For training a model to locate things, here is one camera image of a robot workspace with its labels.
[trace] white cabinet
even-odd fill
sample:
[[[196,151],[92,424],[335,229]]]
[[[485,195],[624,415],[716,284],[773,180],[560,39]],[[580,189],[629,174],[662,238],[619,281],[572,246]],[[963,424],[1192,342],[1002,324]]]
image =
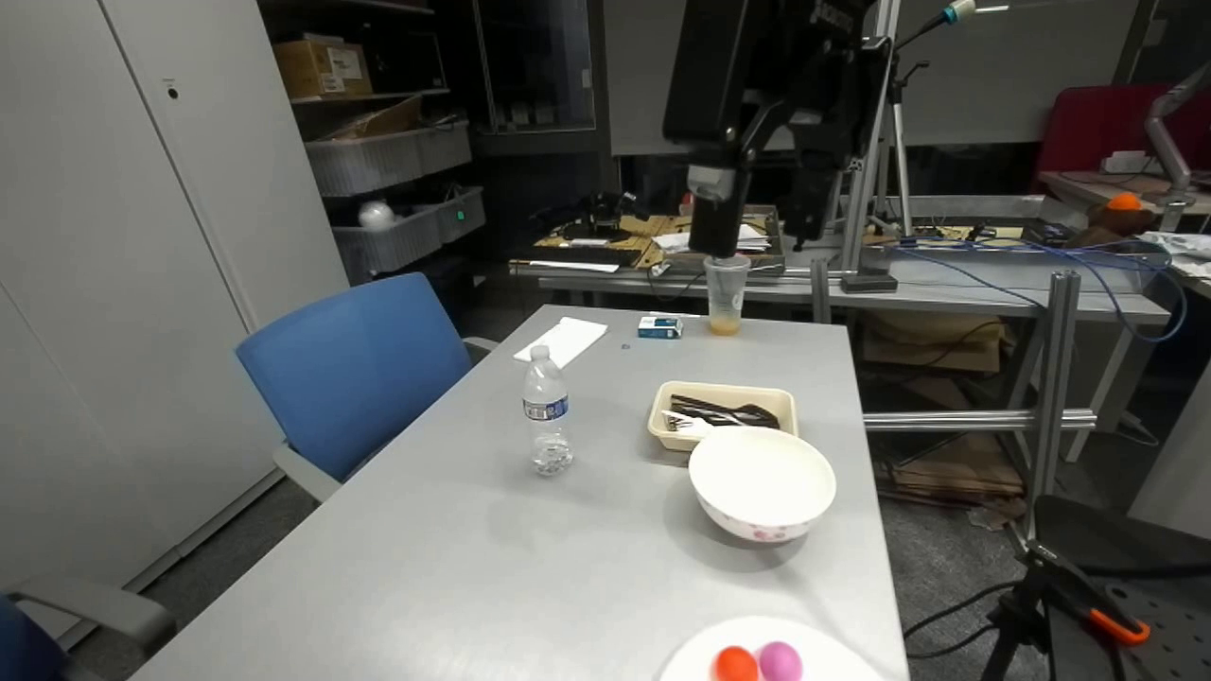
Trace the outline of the white cabinet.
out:
[[[340,256],[252,4],[0,26],[0,585],[129,584],[271,474],[229,353]]]

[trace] cabinet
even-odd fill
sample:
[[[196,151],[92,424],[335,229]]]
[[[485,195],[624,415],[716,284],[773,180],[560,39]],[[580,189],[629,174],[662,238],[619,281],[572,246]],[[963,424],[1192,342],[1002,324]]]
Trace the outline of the cabinet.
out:
[[[349,281],[255,9],[0,26],[0,585],[143,584],[271,478],[235,345]]]
[[[350,281],[425,263],[485,228],[461,103],[446,88],[436,9],[419,0],[259,0],[268,34],[340,43],[364,54],[372,94],[295,99],[305,160]],[[360,222],[364,204],[389,204],[389,222]]]

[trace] cup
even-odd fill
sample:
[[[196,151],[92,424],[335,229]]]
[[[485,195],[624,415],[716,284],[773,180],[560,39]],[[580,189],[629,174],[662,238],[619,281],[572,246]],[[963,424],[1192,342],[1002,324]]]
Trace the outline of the cup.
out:
[[[745,314],[749,256],[706,256],[706,328],[735,338]]]

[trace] bottle label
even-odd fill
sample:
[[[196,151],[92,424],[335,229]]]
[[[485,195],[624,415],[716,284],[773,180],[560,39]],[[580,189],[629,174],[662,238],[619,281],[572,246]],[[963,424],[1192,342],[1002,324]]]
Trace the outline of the bottle label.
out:
[[[546,403],[520,400],[520,407],[525,407],[525,420],[565,420],[567,415],[567,398],[546,400]]]

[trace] water bottle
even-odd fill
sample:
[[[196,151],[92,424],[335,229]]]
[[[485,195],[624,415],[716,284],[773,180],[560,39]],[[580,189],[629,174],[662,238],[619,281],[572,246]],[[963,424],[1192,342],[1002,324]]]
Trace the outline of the water bottle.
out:
[[[529,420],[529,464],[536,478],[560,478],[572,464],[572,441],[565,435],[567,386],[546,345],[529,347],[520,413]]]

